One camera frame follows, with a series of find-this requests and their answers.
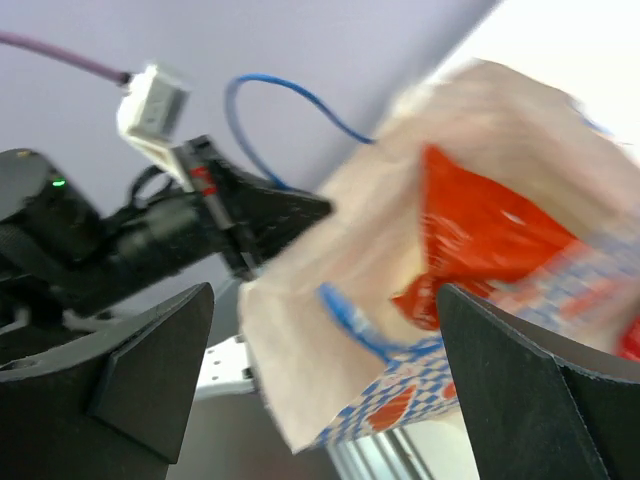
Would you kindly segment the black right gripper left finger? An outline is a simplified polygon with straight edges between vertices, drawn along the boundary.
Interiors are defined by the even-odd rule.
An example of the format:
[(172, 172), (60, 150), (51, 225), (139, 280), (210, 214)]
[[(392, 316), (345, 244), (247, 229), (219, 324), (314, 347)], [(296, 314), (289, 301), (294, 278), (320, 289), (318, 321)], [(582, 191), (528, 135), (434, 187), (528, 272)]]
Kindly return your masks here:
[(5, 479), (163, 479), (178, 461), (214, 311), (207, 283), (103, 329), (1, 332)]

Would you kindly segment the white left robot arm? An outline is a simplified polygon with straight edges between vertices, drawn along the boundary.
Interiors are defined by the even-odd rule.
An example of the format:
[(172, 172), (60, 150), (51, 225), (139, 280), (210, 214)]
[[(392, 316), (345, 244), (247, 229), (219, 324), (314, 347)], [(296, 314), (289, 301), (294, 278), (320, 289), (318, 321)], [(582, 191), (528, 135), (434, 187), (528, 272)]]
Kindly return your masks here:
[(258, 269), (333, 210), (323, 197), (287, 189), (228, 162), (200, 136), (178, 146), (188, 183), (140, 190), (101, 217), (43, 154), (1, 155), (1, 361), (9, 364), (76, 340), (87, 318), (212, 255), (251, 281)]

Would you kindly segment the red chips bag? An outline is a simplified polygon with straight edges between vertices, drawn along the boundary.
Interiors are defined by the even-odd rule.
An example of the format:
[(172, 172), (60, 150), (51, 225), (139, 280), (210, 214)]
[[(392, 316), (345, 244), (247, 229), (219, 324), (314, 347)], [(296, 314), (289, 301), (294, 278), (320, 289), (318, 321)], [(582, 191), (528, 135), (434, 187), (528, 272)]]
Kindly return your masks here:
[(452, 284), (538, 326), (579, 336), (622, 325), (616, 354), (639, 357), (639, 233), (584, 243), (530, 200), (462, 168), (436, 145), (422, 156), (425, 270), (392, 303), (436, 331), (436, 294)]

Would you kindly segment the white paper bag blue handles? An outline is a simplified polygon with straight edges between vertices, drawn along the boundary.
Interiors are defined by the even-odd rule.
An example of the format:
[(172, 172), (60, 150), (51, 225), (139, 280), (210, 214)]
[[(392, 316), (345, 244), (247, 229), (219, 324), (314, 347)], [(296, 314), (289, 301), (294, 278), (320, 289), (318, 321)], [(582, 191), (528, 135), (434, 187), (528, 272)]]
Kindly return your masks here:
[(240, 290), (260, 390), (293, 452), (458, 407), (430, 292), (416, 282), (429, 143), (579, 237), (639, 202), (637, 164), (556, 88), (477, 61), (410, 90), (377, 142), (323, 185), (334, 213)]

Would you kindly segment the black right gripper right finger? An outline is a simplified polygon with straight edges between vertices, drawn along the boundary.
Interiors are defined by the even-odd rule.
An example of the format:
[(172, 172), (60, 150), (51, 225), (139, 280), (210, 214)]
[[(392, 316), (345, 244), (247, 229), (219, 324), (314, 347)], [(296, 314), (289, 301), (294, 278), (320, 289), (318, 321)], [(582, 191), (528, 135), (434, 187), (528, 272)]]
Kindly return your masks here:
[(453, 285), (437, 309), (481, 478), (638, 478), (638, 363)]

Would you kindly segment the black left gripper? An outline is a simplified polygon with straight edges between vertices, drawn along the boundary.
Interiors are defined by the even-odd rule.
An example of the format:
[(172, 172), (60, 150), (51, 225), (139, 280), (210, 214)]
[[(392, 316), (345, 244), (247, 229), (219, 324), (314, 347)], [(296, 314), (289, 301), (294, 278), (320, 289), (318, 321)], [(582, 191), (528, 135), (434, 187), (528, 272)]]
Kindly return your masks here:
[(132, 182), (126, 204), (108, 218), (102, 277), (164, 280), (218, 254), (243, 280), (333, 213), (328, 199), (283, 190), (231, 165), (208, 135), (169, 150), (178, 181), (169, 176), (158, 191), (139, 195), (168, 172), (151, 165)]

